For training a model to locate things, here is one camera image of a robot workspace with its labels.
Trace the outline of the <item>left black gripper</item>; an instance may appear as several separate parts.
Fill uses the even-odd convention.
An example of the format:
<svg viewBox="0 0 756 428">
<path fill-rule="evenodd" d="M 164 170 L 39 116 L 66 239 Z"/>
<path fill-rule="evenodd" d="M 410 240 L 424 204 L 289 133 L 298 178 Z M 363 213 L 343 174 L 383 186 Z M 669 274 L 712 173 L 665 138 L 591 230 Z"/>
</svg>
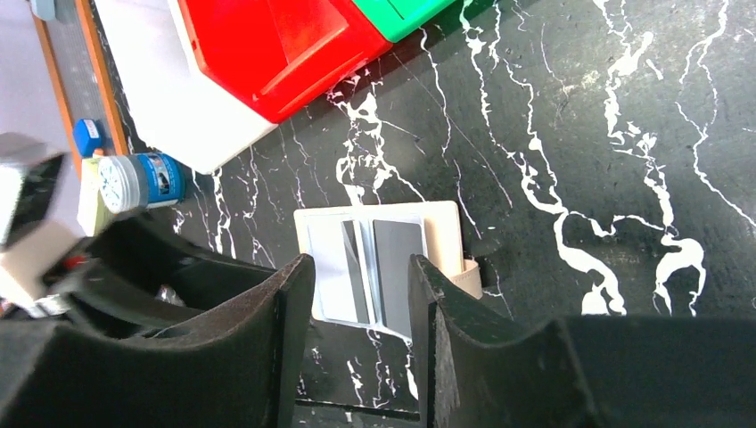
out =
<svg viewBox="0 0 756 428">
<path fill-rule="evenodd" d="M 161 229 L 148 214 L 92 237 L 53 217 L 68 155 L 20 133 L 1 136 L 1 296 L 33 318 L 67 315 L 106 331 L 161 329 L 273 275 Z"/>
</svg>

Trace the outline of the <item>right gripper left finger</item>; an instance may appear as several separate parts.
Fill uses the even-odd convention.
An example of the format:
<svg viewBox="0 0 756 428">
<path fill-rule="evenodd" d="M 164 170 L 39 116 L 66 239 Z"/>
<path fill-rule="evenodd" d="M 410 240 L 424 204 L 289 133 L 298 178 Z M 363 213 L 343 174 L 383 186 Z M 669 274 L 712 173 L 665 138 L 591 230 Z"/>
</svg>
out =
<svg viewBox="0 0 756 428">
<path fill-rule="evenodd" d="M 62 321 L 1 324 L 4 427 L 288 427 L 315 263 L 293 259 L 248 291 L 151 337 Z"/>
</svg>

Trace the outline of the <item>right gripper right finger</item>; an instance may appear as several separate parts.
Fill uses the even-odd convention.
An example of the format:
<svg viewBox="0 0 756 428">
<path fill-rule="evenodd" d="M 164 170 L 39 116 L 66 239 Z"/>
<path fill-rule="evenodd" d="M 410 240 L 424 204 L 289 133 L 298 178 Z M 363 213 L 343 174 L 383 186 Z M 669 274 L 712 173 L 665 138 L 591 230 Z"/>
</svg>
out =
<svg viewBox="0 0 756 428">
<path fill-rule="evenodd" d="M 526 329 L 408 263 L 424 427 L 752 427 L 755 324 L 558 317 Z"/>
</svg>

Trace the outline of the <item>beige leather card holder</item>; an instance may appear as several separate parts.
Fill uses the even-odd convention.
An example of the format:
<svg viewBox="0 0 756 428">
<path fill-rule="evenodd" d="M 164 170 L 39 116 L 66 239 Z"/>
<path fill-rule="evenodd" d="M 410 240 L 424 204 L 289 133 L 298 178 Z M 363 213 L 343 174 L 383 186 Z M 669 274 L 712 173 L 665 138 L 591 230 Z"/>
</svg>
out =
<svg viewBox="0 0 756 428">
<path fill-rule="evenodd" d="M 423 255 L 453 284 L 479 299 L 480 268 L 464 257 L 453 201 L 300 209 L 299 249 L 312 256 L 318 321 L 410 338 L 408 261 Z"/>
</svg>

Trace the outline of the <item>white plastic bin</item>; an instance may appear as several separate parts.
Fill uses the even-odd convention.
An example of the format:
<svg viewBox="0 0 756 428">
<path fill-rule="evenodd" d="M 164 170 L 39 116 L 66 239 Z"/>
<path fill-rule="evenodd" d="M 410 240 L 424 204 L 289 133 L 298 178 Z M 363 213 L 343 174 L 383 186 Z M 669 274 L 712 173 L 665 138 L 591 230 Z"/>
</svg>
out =
<svg viewBox="0 0 756 428">
<path fill-rule="evenodd" d="M 139 137 L 208 175 L 271 123 L 201 73 L 176 1 L 95 4 Z"/>
</svg>

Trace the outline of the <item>silver card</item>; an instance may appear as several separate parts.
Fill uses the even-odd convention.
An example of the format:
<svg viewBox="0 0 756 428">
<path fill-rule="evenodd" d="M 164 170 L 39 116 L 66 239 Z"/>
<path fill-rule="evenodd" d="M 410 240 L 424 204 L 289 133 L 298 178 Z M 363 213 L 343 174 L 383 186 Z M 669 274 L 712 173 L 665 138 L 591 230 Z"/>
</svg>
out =
<svg viewBox="0 0 756 428">
<path fill-rule="evenodd" d="M 408 261 L 413 254 L 426 253 L 423 226 L 419 220 L 376 219 L 373 228 L 382 323 L 409 338 Z"/>
</svg>

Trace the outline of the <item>red plastic bin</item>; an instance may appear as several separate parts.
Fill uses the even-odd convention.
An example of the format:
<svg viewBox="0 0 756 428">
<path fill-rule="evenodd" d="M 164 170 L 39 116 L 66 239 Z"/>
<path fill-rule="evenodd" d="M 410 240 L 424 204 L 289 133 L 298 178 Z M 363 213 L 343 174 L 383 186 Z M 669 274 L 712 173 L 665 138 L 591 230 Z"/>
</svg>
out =
<svg viewBox="0 0 756 428">
<path fill-rule="evenodd" d="M 200 71 L 273 123 L 392 46 L 351 1 L 177 5 Z"/>
</svg>

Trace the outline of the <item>green plastic bin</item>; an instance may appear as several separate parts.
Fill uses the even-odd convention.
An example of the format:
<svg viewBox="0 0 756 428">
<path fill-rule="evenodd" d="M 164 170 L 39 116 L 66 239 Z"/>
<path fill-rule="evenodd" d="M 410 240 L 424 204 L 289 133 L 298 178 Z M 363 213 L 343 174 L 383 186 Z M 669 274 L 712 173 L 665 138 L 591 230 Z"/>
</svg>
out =
<svg viewBox="0 0 756 428">
<path fill-rule="evenodd" d="M 382 36 L 396 43 L 448 8 L 453 0 L 353 0 Z"/>
</svg>

